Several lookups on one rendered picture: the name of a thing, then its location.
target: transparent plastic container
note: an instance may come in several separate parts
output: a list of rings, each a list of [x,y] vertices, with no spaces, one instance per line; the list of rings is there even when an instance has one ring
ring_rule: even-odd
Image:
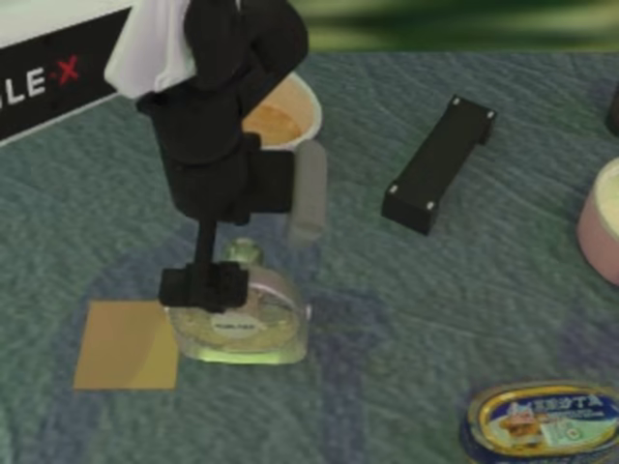
[[[167,308],[180,351],[207,363],[285,364],[308,347],[310,307],[295,285],[262,266],[262,250],[249,239],[226,248],[226,261],[250,272],[246,304],[212,314],[198,307]]]

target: black banner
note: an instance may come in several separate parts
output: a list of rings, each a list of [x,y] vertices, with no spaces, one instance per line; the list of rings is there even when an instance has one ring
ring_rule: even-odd
[[[107,60],[129,10],[0,49],[0,142],[112,95]]]

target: gray fabric surface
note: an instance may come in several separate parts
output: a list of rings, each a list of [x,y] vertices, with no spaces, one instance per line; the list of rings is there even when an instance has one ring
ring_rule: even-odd
[[[127,101],[0,150],[0,463],[453,464],[472,392],[619,387],[619,293],[575,241],[619,156],[617,55],[324,54],[300,73],[324,105],[328,233],[302,252],[281,218],[220,236],[259,240],[313,301],[296,365],[182,360],[176,391],[73,392],[87,302],[153,299],[195,228]],[[425,238],[380,203],[453,93],[499,117]]]

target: red x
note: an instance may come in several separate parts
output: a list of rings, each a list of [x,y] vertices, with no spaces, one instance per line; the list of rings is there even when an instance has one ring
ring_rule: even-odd
[[[69,58],[69,62],[66,63],[64,61],[58,62],[58,67],[60,71],[62,71],[62,76],[60,77],[60,85],[65,85],[69,79],[77,80],[79,78],[79,74],[75,72],[75,64],[77,63],[77,55],[72,55]]]

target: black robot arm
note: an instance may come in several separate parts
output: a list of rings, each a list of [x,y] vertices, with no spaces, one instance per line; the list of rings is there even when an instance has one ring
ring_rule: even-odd
[[[199,223],[192,263],[162,273],[165,306],[210,312],[243,305],[248,274],[213,263],[218,222],[288,213],[294,157],[266,152],[242,122],[308,53],[308,32],[285,0],[192,0],[185,36],[196,76],[137,102],[149,116],[176,208]]]

